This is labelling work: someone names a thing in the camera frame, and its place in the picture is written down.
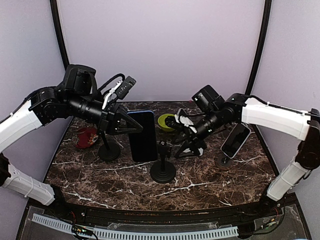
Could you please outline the black phone blue case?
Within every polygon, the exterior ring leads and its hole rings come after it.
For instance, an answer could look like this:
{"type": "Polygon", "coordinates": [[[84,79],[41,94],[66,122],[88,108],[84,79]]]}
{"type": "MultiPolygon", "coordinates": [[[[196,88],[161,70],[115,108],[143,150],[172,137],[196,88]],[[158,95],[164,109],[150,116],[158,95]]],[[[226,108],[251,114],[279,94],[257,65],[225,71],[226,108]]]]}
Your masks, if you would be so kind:
{"type": "Polygon", "coordinates": [[[134,162],[154,162],[158,159],[155,115],[150,110],[128,113],[142,127],[142,132],[128,135],[131,157],[134,162]]]}

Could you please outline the black pole stand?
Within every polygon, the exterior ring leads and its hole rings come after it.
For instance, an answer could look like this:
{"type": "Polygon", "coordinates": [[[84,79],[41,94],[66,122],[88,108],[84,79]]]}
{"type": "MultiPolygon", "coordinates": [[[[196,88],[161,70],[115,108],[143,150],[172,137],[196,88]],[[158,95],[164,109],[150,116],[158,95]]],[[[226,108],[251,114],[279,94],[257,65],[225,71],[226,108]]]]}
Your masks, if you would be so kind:
{"type": "Polygon", "coordinates": [[[156,161],[150,168],[151,178],[159,184],[171,182],[176,176],[175,166],[168,161],[171,157],[172,147],[166,141],[160,141],[157,145],[160,160],[156,161]]]}
{"type": "Polygon", "coordinates": [[[121,154],[120,146],[114,142],[108,143],[104,131],[99,130],[98,135],[103,141],[103,145],[101,145],[98,149],[98,156],[100,157],[100,159],[105,162],[116,160],[121,154]]]}

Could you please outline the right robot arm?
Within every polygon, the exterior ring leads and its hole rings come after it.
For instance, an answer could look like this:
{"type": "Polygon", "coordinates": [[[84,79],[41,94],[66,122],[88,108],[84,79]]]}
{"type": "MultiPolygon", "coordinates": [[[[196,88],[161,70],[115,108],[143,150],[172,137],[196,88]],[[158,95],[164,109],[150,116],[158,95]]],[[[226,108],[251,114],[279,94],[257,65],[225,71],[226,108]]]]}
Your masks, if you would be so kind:
{"type": "Polygon", "coordinates": [[[320,166],[320,113],[295,110],[271,104],[254,95],[234,93],[223,99],[210,85],[199,90],[192,100],[203,112],[197,123],[190,120],[181,108],[174,118],[167,117],[168,126],[183,132],[181,147],[175,158],[201,156],[207,145],[204,140],[223,125],[236,123],[221,146],[223,154],[232,159],[248,139],[248,125],[257,125],[291,135],[298,140],[297,155],[268,186],[262,201],[255,205],[255,213],[266,217],[275,208],[275,203],[305,174],[320,166]]]}

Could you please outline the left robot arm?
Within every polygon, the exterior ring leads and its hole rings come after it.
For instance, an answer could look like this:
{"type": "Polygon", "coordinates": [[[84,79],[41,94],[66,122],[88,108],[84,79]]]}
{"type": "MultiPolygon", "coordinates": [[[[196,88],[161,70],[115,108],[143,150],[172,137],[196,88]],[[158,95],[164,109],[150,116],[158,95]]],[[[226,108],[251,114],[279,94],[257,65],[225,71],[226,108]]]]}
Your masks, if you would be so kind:
{"type": "Polygon", "coordinates": [[[26,134],[48,125],[56,119],[70,116],[96,125],[96,133],[103,140],[99,157],[112,161],[119,157],[118,144],[108,143],[106,135],[140,133],[143,127],[129,116],[118,100],[123,100],[136,84],[131,76],[118,73],[116,85],[102,93],[111,80],[97,87],[96,70],[89,66],[70,64],[63,81],[57,86],[40,88],[29,94],[23,103],[0,122],[0,150],[4,151],[26,134]]]}

